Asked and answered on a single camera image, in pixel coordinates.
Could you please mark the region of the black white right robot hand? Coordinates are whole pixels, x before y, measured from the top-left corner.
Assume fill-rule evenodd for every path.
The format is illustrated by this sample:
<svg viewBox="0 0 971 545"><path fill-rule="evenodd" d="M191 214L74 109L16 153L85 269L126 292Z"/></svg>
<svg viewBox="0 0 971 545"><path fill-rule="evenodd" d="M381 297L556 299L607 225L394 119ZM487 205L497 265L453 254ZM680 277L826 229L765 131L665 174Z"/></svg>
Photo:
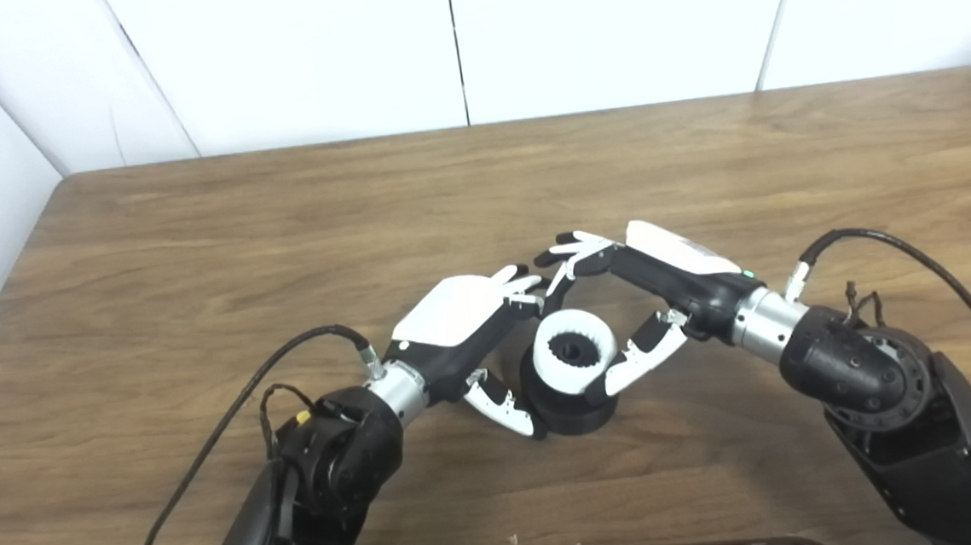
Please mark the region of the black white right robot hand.
<svg viewBox="0 0 971 545"><path fill-rule="evenodd" d="M762 287L730 259L706 246L642 220L630 220L623 241L570 231L535 258L536 268L556 265L543 315L562 309L576 279L612 274L660 298L668 310L652 313L616 353L584 395L592 403L614 397L656 369L689 339L728 342L739 307Z"/></svg>

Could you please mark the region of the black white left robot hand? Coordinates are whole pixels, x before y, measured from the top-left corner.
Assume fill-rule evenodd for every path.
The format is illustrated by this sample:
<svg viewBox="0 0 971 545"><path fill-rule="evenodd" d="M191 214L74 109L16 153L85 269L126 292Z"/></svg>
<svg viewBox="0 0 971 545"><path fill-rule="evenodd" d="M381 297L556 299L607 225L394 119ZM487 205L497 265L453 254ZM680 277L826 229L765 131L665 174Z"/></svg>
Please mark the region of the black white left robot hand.
<svg viewBox="0 0 971 545"><path fill-rule="evenodd" d="M546 426L482 363L516 325L540 316L542 281L524 264L440 280L392 330L373 393L402 427L430 406L467 402L501 427L541 440Z"/></svg>

